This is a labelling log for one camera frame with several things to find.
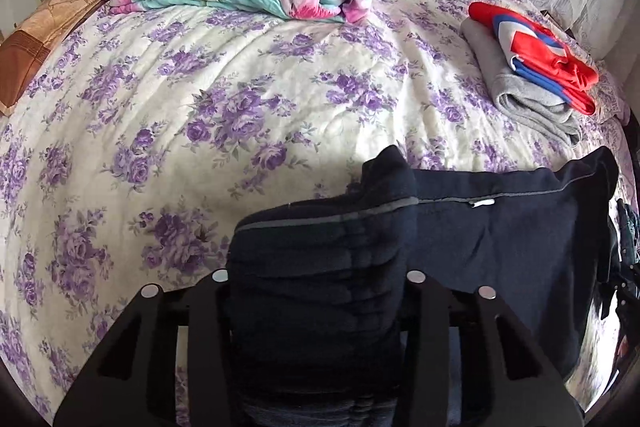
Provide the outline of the dark navy pants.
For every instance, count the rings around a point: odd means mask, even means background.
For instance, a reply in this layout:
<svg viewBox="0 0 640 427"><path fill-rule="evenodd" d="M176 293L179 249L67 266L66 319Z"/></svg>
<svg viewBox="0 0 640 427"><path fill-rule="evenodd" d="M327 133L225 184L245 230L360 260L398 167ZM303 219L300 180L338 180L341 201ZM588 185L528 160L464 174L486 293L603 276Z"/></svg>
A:
<svg viewBox="0 0 640 427"><path fill-rule="evenodd" d="M615 232L617 162L598 148L559 170L410 167L390 146L334 198L243 219L227 268L233 372L261 426L387 426L411 270L488 285L562 376L574 371Z"/></svg>

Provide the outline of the blue denim jeans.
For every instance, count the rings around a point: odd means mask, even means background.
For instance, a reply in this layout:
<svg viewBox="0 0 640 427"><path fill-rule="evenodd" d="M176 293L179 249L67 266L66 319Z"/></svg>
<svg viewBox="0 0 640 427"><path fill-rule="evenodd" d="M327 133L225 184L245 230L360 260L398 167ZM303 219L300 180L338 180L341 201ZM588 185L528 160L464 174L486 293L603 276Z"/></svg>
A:
<svg viewBox="0 0 640 427"><path fill-rule="evenodd" d="M620 253L617 275L628 293L639 299L639 215L621 199L616 202Z"/></svg>

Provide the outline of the purple floral bedspread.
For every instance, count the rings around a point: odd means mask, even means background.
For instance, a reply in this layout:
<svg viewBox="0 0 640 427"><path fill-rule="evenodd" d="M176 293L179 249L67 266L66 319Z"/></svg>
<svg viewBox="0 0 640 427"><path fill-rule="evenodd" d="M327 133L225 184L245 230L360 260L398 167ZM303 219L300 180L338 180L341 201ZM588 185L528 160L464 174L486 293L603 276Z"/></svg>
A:
<svg viewBox="0 0 640 427"><path fill-rule="evenodd" d="M414 168L495 172L606 146L633 202L614 79L575 145L518 124L460 35L474 1L538 17L528 0L375 0L363 25L174 6L75 29L1 124L1 360L37 418L143 284L193 284L243 217L341 194L390 145Z"/></svg>

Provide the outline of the folded grey garment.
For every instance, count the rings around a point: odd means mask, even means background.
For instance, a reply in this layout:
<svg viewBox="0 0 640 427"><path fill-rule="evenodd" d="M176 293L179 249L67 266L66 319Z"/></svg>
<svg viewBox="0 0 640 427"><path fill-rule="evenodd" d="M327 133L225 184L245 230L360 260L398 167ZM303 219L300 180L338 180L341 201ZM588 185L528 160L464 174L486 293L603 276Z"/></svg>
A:
<svg viewBox="0 0 640 427"><path fill-rule="evenodd" d="M516 75L488 28L466 18L460 30L500 113L566 145L576 145L582 139L574 109L559 95Z"/></svg>

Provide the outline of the folded red blue garment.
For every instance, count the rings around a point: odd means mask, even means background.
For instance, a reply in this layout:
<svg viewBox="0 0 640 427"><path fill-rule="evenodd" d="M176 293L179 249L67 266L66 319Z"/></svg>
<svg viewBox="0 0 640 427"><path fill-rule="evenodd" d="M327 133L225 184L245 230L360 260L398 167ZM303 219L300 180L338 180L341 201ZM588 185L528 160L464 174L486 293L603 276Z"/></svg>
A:
<svg viewBox="0 0 640 427"><path fill-rule="evenodd" d="M472 2L469 17L486 27L499 43L510 69L546 89L582 115L596 113L589 91L597 71L579 60L547 27L502 6Z"/></svg>

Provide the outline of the brown tan pillow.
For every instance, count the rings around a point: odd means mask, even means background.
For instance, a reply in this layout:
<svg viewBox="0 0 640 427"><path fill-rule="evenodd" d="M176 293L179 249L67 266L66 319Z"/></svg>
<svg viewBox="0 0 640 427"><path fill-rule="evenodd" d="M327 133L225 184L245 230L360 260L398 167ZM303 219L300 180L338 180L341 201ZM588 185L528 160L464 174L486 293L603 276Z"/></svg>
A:
<svg viewBox="0 0 640 427"><path fill-rule="evenodd" d="M103 3L103 0L44 0L2 41L2 115L13 113L48 55Z"/></svg>

